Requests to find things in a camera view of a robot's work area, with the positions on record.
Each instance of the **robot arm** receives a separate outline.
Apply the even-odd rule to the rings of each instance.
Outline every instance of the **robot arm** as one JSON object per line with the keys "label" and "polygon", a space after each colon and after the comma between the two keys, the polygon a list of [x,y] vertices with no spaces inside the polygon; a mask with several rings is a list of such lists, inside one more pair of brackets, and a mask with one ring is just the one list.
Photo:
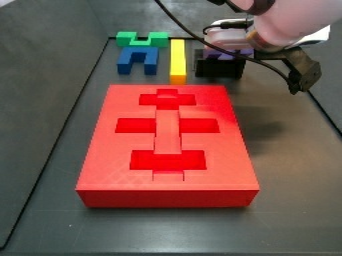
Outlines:
{"label": "robot arm", "polygon": [[342,18],[342,0],[229,0],[227,4],[255,15],[247,41],[263,52],[280,51]]}
{"label": "robot arm", "polygon": [[205,41],[227,51],[253,49],[256,60],[281,60],[289,68],[289,92],[307,91],[320,78],[320,65],[297,46],[327,41],[329,24],[342,18],[342,0],[208,1],[227,3],[235,12],[253,15],[253,21],[244,30],[225,29],[229,19],[213,22],[223,26],[205,31]]}

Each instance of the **raised red shape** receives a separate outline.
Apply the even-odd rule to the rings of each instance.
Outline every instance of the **raised red shape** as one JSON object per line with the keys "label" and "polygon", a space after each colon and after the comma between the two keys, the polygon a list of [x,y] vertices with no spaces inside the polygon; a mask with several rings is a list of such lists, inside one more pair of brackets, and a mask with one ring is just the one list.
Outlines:
{"label": "raised red shape", "polygon": [[109,87],[76,191],[88,207],[241,207],[257,191],[223,86]]}

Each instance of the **yellow block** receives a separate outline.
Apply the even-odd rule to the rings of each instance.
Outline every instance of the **yellow block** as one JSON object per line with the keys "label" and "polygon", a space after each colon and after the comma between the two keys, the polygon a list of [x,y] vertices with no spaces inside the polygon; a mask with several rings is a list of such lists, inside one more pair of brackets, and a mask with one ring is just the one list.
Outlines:
{"label": "yellow block", "polygon": [[182,39],[170,40],[169,84],[186,82],[185,43]]}

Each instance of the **cable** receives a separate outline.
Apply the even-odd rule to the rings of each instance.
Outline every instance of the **cable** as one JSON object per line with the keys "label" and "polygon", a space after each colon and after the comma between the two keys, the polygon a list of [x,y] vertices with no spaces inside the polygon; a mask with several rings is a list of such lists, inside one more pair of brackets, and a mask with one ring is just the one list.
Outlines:
{"label": "cable", "polygon": [[275,68],[273,66],[271,66],[268,63],[255,60],[241,54],[237,53],[232,53],[229,51],[225,51],[224,49],[221,49],[220,47],[215,46],[213,44],[208,43],[203,38],[200,38],[194,33],[192,33],[192,31],[180,23],[180,21],[176,19],[176,17],[172,15],[172,13],[168,11],[168,9],[165,8],[165,6],[162,5],[162,3],[158,0],[154,0],[154,3],[158,5],[160,9],[164,11],[164,13],[166,14],[166,16],[169,17],[169,19],[176,23],[176,25],[188,33],[188,35],[190,35],[190,37],[193,39],[196,39],[201,44],[204,44],[205,46],[208,46],[209,48],[215,49],[216,51],[233,56],[235,58],[239,59],[244,59],[249,62],[253,62],[261,66],[264,66],[265,68],[268,68],[269,70],[272,70],[285,81],[287,85],[289,88],[295,88],[297,87],[296,84],[293,84],[291,82],[291,80],[287,78],[287,76],[283,74],[283,72]]}

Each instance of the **green block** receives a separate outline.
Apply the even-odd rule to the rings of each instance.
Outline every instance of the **green block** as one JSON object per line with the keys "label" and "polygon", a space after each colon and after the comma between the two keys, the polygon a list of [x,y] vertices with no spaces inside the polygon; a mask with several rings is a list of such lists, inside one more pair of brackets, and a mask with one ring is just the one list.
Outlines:
{"label": "green block", "polygon": [[120,47],[168,47],[168,33],[166,32],[149,32],[146,40],[137,40],[136,32],[117,32],[116,45]]}
{"label": "green block", "polygon": [[168,33],[166,32],[149,32],[150,46],[168,47]]}
{"label": "green block", "polygon": [[121,31],[116,34],[116,45],[117,46],[128,46],[130,44],[132,38],[136,38],[136,32]]}

